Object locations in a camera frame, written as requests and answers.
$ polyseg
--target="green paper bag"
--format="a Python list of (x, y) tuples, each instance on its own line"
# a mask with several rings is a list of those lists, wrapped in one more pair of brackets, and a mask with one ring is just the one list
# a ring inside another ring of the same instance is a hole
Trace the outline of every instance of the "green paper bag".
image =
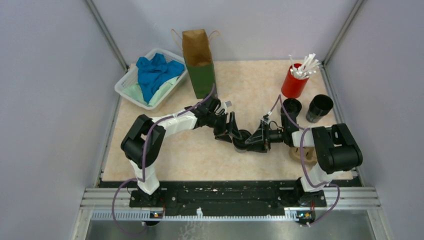
[(185, 66), (187, 67), (191, 85), (197, 99), (206, 97), (211, 92), (213, 84), (215, 84), (214, 96), (218, 97), (215, 68), (209, 42), (219, 35), (219, 31), (213, 31), (208, 37), (204, 29), (197, 29), (183, 31), (182, 37), (180, 37), (182, 40), (181, 50), (184, 56)]

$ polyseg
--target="white plastic basket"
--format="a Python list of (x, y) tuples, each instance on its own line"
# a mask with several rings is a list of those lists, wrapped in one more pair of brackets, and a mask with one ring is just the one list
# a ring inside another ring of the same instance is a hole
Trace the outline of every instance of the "white plastic basket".
[(176, 90), (176, 87), (178, 85), (180, 85), (183, 81), (186, 80), (187, 78), (187, 68), (186, 68), (186, 63), (184, 62), (184, 58), (181, 56), (178, 56), (176, 54), (173, 54), (170, 51), (164, 50), (164, 49), (160, 49), (160, 48), (155, 48), (153, 50), (151, 50), (149, 53), (147, 53), (147, 55), (145, 56), (148, 60), (151, 60), (156, 53), (159, 54), (163, 54), (163, 56), (165, 57), (165, 60), (167, 63), (169, 63), (170, 61), (174, 60), (177, 61), (181, 64), (184, 65), (184, 71), (182, 72), (181, 76), (176, 80), (175, 84), (172, 85), (172, 87), (170, 89), (168, 89), (168, 91), (166, 91), (166, 93), (159, 99), (159, 101), (157, 101), (157, 103), (153, 106), (150, 105), (145, 105), (141, 102), (138, 102), (137, 100), (133, 99), (132, 97), (128, 96), (127, 94), (125, 94), (123, 92), (123, 90), (131, 85), (134, 85), (137, 83), (138, 81), (138, 73), (139, 73), (139, 69), (138, 67), (133, 67), (131, 68), (131, 70), (129, 70), (116, 84), (115, 84), (115, 91), (117, 93), (119, 93), (119, 95), (121, 95), (123, 98), (127, 99), (128, 101), (130, 101), (131, 103), (142, 107), (144, 109), (150, 110), (152, 112), (157, 112), (159, 109), (161, 109), (161, 107), (164, 105), (164, 103), (166, 102), (166, 99), (172, 94), (174, 93), (174, 91)]

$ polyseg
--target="paper bag handle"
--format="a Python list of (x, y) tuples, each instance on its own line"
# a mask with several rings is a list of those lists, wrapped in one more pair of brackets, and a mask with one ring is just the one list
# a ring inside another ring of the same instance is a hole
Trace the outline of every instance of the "paper bag handle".
[(183, 38), (174, 29), (171, 29), (171, 35), (172, 35), (173, 41), (176, 43), (176, 45), (179, 47), (179, 49), (181, 49), (181, 51), (183, 51), (183, 46), (182, 46), (182, 44), (178, 43), (177, 39), (175, 39), (174, 33), (179, 37), (179, 39), (181, 39), (181, 41), (183, 41)]
[[(176, 45), (179, 47), (179, 49), (181, 49), (181, 51), (183, 50), (183, 46), (182, 46), (182, 44), (179, 44), (178, 43), (178, 41), (177, 41), (177, 39), (175, 38), (175, 36), (174, 36), (174, 33), (179, 37), (179, 39), (181, 40), (181, 41), (183, 41), (183, 38), (178, 34), (178, 32), (177, 31), (175, 31), (175, 29), (171, 29), (171, 35), (172, 35), (172, 39), (173, 39), (173, 41), (176, 43)], [(219, 35), (221, 35), (221, 33), (220, 33), (220, 31), (218, 31), (218, 30), (215, 30), (215, 31), (213, 31), (213, 32), (211, 32), (210, 34), (209, 34), (209, 36), (207, 37), (207, 40), (209, 41), (209, 44), (211, 44), (211, 40), (212, 39), (214, 39), (215, 37), (218, 37)]]
[(209, 40), (209, 44), (211, 44), (211, 40), (212, 39), (214, 39), (215, 37), (218, 37), (219, 35), (221, 35), (221, 33), (218, 30), (215, 30), (215, 31), (211, 32), (209, 34), (209, 37), (207, 38)]

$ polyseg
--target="marble pattern surface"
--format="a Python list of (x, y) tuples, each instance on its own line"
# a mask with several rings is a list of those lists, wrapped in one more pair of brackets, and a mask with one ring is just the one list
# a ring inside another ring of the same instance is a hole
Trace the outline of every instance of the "marble pattern surface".
[[(273, 106), (290, 67), (289, 60), (216, 61), (214, 62), (218, 97), (231, 101), (228, 111), (235, 112), (239, 129), (253, 133), (259, 119)], [(314, 74), (298, 100), (302, 110), (297, 117), (301, 126), (309, 126), (305, 115), (312, 98), (327, 94), (321, 73)], [(158, 111), (142, 109), (122, 99), (116, 126), (113, 131), (103, 181), (123, 181), (134, 177), (134, 171), (120, 149), (138, 115), (160, 117), (197, 103), (190, 79), (181, 83)], [(280, 104), (270, 116), (278, 124)], [(336, 123), (333, 111), (311, 126), (329, 126)], [(238, 153), (231, 143), (214, 139), (213, 130), (202, 127), (171, 135), (163, 141), (155, 161), (157, 178), (160, 181), (229, 181), (229, 180), (295, 180), (303, 175), (300, 162), (289, 157), (289, 147), (274, 143), (268, 153)], [(352, 179), (345, 172), (338, 179)]]

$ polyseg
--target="light green cloth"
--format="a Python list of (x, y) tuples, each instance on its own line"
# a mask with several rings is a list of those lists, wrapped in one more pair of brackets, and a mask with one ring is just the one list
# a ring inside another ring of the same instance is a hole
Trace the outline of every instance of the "light green cloth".
[(179, 77), (180, 76), (176, 76), (176, 77), (173, 77), (173, 78), (169, 79), (168, 81), (164, 82), (159, 87), (159, 89), (154, 93), (153, 97), (150, 99), (150, 101), (148, 103), (145, 102), (145, 100), (143, 99), (142, 89), (140, 88), (140, 85), (139, 85), (138, 82), (134, 85), (131, 85), (131, 86), (124, 88), (123, 93), (130, 96), (132, 99), (136, 100), (139, 103), (142, 103), (146, 106), (153, 106), (177, 82), (177, 79)]

